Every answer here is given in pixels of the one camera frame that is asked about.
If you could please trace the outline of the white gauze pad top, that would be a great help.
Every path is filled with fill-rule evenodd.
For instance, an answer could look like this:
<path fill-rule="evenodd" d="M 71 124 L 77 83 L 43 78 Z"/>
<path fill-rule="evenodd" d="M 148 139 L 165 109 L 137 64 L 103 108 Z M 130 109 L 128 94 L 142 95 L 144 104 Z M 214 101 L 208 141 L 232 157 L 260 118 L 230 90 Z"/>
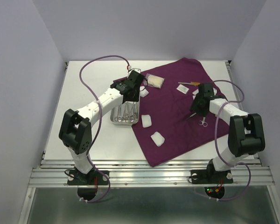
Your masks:
<path fill-rule="evenodd" d="M 141 86 L 140 87 L 140 96 L 141 97 L 145 97 L 145 96 L 147 96 L 149 94 L 149 92 L 148 92 L 148 90 L 146 89 L 146 87 L 145 86 Z"/>

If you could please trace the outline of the stainless steel tray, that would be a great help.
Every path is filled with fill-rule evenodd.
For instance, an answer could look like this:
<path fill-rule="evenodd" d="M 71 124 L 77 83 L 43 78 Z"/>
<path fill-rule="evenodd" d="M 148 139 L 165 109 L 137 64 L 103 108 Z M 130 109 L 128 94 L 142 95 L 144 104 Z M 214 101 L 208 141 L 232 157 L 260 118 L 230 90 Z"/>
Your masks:
<path fill-rule="evenodd" d="M 139 121 L 140 101 L 127 101 L 111 110 L 110 120 L 114 125 L 132 126 Z"/>

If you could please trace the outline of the steel hemostat long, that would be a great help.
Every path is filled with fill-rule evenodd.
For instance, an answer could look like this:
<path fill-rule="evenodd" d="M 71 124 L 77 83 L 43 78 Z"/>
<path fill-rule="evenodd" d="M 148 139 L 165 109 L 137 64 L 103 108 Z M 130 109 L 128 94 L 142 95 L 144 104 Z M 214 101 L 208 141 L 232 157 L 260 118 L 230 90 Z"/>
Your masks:
<path fill-rule="evenodd" d="M 129 121 L 129 106 L 125 105 L 123 114 L 122 114 L 122 122 L 128 122 Z"/>

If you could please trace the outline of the steel hemostat bottom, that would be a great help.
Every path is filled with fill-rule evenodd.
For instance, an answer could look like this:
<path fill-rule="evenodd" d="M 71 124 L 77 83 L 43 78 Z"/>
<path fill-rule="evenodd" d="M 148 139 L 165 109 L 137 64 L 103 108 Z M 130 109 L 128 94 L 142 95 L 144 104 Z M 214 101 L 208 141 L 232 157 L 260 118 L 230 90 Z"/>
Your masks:
<path fill-rule="evenodd" d="M 133 122 L 135 120 L 135 117 L 133 115 L 133 109 L 134 109 L 134 104 L 132 104 L 131 110 L 129 111 L 129 121 Z"/>

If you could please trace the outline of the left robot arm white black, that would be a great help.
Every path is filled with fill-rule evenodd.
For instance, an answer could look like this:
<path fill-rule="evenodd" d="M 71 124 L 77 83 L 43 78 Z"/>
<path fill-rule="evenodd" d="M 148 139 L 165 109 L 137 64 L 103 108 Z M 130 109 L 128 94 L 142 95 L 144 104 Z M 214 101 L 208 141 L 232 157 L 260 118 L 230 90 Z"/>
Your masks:
<path fill-rule="evenodd" d="M 70 185 L 93 185 L 96 178 L 103 177 L 90 162 L 89 150 L 95 137 L 92 127 L 102 123 L 108 112 L 119 109 L 117 122 L 135 123 L 139 110 L 140 86 L 145 77 L 139 69 L 132 69 L 128 76 L 110 85 L 105 93 L 88 105 L 77 110 L 68 109 L 63 116 L 59 139 L 68 148 L 74 161 L 74 169 L 66 172 Z"/>

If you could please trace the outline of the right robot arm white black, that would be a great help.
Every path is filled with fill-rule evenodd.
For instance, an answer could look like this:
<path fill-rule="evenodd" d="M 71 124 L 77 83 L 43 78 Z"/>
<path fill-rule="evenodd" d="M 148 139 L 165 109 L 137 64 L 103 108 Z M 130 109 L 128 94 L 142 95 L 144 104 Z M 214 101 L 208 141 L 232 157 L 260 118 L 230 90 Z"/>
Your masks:
<path fill-rule="evenodd" d="M 212 83 L 198 85 L 198 93 L 190 107 L 193 115 L 202 117 L 205 123 L 208 113 L 216 116 L 215 131 L 219 120 L 229 126 L 227 148 L 209 161 L 206 169 L 191 170 L 188 181 L 192 184 L 215 184 L 220 181 L 232 183 L 231 168 L 241 165 L 242 160 L 265 149 L 262 118 L 249 114 L 232 105 L 222 95 L 216 95 Z"/>

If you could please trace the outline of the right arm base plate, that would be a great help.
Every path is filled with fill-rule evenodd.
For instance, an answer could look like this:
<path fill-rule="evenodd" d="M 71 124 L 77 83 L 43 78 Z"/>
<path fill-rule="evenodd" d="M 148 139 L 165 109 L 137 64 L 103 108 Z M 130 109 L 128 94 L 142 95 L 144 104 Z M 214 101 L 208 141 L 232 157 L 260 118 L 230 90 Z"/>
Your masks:
<path fill-rule="evenodd" d="M 215 171 L 213 174 L 208 172 L 206 169 L 194 169 L 190 171 L 190 177 L 188 182 L 192 184 L 232 184 L 233 178 L 230 170 L 227 171 Z"/>

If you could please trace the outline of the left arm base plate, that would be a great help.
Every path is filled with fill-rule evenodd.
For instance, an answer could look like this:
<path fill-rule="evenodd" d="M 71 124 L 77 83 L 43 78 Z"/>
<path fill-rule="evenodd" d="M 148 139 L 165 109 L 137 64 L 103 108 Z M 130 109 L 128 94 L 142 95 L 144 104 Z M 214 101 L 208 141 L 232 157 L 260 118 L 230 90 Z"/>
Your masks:
<path fill-rule="evenodd" d="M 83 174 L 77 169 L 66 169 L 64 174 L 68 177 L 69 186 L 107 186 L 107 178 L 96 170 Z"/>

